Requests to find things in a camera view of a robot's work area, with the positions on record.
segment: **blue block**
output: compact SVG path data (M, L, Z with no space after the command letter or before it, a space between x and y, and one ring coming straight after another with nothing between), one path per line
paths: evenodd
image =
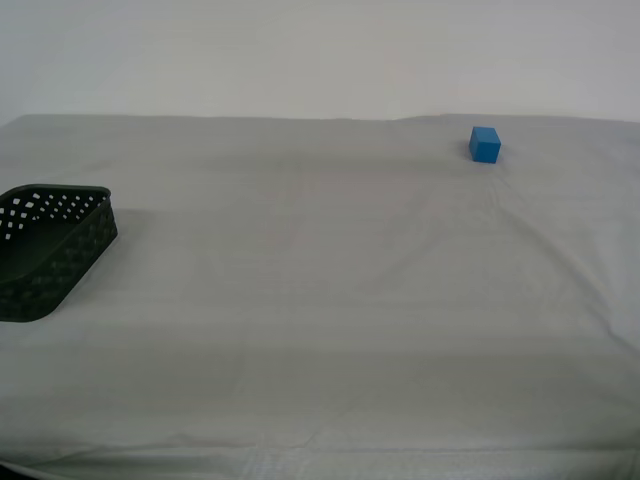
M474 162L496 163L500 145L500 138L495 128L473 127L469 150Z

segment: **white wall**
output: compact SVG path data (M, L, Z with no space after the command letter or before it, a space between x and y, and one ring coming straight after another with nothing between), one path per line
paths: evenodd
M639 0L0 0L24 113L640 120Z

